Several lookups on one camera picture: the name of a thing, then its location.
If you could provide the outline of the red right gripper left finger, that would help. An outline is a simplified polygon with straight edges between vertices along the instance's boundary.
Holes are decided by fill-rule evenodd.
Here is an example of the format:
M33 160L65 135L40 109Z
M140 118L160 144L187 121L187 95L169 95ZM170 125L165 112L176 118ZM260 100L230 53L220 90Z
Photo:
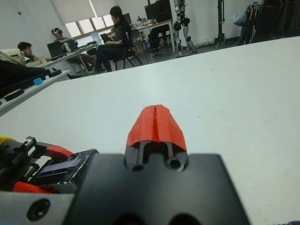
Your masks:
M145 107L127 136L125 162L128 168L147 164L151 155L159 153L157 108Z

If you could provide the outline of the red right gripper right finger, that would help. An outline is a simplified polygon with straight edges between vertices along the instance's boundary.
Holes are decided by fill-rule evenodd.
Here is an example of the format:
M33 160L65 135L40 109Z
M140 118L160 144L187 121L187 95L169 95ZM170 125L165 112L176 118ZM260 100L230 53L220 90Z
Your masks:
M155 105L157 139L167 145L168 158L177 158L186 162L188 153L185 138L179 125L163 105Z

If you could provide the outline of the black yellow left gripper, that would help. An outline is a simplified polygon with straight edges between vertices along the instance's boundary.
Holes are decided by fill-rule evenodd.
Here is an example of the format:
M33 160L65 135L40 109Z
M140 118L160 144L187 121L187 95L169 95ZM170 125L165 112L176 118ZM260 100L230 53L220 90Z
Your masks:
M27 183L40 167L36 164L42 156L53 160L67 159L73 153L57 146L38 143L28 136L24 142L2 136L0 138L0 187L13 188L13 192L53 194L48 190Z

